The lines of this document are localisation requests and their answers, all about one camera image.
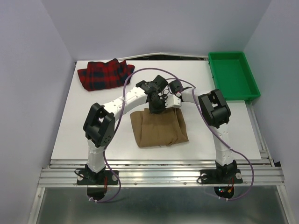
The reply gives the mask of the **red plaid skirt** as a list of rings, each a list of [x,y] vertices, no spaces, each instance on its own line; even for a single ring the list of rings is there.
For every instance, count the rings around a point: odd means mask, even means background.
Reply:
[[[117,59],[104,62],[88,62],[85,69],[78,70],[78,77],[87,91],[118,88],[135,70],[135,66]]]

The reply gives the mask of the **tan brown skirt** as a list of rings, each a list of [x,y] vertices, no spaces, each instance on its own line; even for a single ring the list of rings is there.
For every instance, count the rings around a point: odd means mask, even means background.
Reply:
[[[154,114],[145,108],[130,114],[135,141],[140,148],[171,146],[188,142],[182,111],[169,108]]]

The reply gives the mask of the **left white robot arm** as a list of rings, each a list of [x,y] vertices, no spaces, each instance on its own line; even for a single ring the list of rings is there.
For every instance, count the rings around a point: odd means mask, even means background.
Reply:
[[[162,92],[167,85],[167,80],[158,75],[151,82],[138,82],[122,97],[103,105],[95,103],[91,106],[83,125],[88,142],[88,160],[85,168],[78,171],[78,185],[104,183],[106,165],[103,153],[118,129],[121,117],[145,103],[155,112],[164,111],[167,97]]]

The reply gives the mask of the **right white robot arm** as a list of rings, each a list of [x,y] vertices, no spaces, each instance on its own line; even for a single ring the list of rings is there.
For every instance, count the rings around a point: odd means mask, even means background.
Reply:
[[[219,89],[208,93],[196,90],[194,87],[182,88],[181,83],[174,80],[168,84],[170,93],[180,98],[181,102],[194,103],[209,130],[213,134],[216,151],[215,177],[220,182],[226,182],[237,173],[237,164],[228,145],[228,123],[231,110]]]

